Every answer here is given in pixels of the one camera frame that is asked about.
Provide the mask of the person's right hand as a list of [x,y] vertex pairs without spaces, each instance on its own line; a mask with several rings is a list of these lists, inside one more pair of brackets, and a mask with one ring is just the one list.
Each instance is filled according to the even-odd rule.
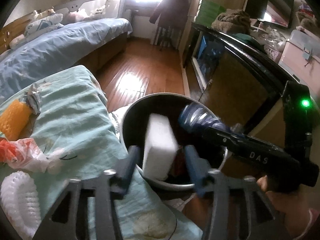
[[297,238],[307,229],[311,215],[303,191],[283,194],[268,191],[268,177],[258,179],[257,184],[266,193],[274,208],[284,214],[284,224],[292,238]]

